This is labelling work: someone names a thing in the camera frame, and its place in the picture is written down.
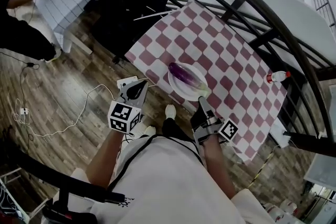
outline checkered tablecloth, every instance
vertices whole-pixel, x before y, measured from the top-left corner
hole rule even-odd
[[[265,141],[286,96],[281,83],[264,82],[270,69],[256,52],[218,17],[194,1],[163,17],[128,51],[126,57],[189,111],[198,103],[178,96],[168,81],[168,65],[184,62],[205,76],[207,98],[217,115],[238,127],[232,141],[249,161]]]

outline wooden floor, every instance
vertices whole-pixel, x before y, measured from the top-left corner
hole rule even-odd
[[[19,18],[29,18],[30,13],[31,7],[23,7],[16,11]],[[72,25],[73,34],[93,50],[92,55],[89,56],[77,46],[73,46],[71,53],[63,54],[53,63],[48,65],[40,63],[38,70],[24,71],[22,86],[26,107],[32,115],[31,127],[35,133],[53,133],[73,124],[84,105],[87,93],[94,87],[105,84],[114,95],[117,95],[118,79],[134,75],[144,77],[128,62],[121,62],[118,65],[112,63],[113,54],[89,34],[89,27],[94,18],[93,14],[84,14]],[[42,22],[40,17],[34,15],[31,24],[52,39],[50,29]],[[9,51],[1,51],[28,60]],[[27,148],[28,136],[25,128],[13,120],[16,99],[23,100],[19,85],[19,74],[23,66],[24,64],[10,57],[0,55],[0,127],[8,127],[11,124],[15,130],[13,139],[23,148]],[[67,175],[76,167],[85,168],[109,133],[107,113],[111,100],[110,93],[104,87],[98,88],[89,95],[87,107],[76,127],[53,136],[34,136],[34,141],[29,144],[29,154]],[[170,103],[174,102],[165,92],[158,87],[150,88],[143,107],[145,124],[152,124],[160,131],[165,118],[165,106]],[[177,123],[187,134],[191,134],[189,123],[191,115],[180,105],[174,104],[177,108]],[[223,148],[237,189],[246,188],[251,183],[275,146],[274,141],[267,138],[257,156],[248,165],[241,163],[230,147]],[[276,148],[275,155],[250,190],[260,202],[279,205],[288,198],[299,205],[299,212],[303,211],[312,198],[305,197],[300,204],[303,177],[312,158],[313,154],[296,148]],[[57,191],[34,177],[30,182],[42,198],[52,197]]]

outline white shoe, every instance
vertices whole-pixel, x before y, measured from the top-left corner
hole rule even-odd
[[[173,104],[169,104],[166,106],[166,119],[171,118],[175,120],[176,117],[176,108]]]
[[[156,128],[153,126],[148,126],[143,134],[148,136],[156,135]]]
[[[62,54],[62,50],[61,50],[61,48],[59,46],[57,46],[55,44],[53,44],[53,46],[54,46],[54,49],[55,49],[55,56],[52,59],[46,61],[46,63],[51,63],[52,61],[55,61]]]

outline eggplant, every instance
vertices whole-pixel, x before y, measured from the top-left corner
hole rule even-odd
[[[170,63],[168,69],[169,72],[177,79],[181,80],[188,86],[195,88],[196,90],[202,91],[203,96],[209,94],[210,89],[208,88],[208,86],[190,70],[182,67],[176,62]]]

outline white cube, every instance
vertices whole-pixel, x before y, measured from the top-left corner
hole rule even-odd
[[[108,114],[109,128],[122,133],[130,133],[140,121],[141,109],[112,101]]]

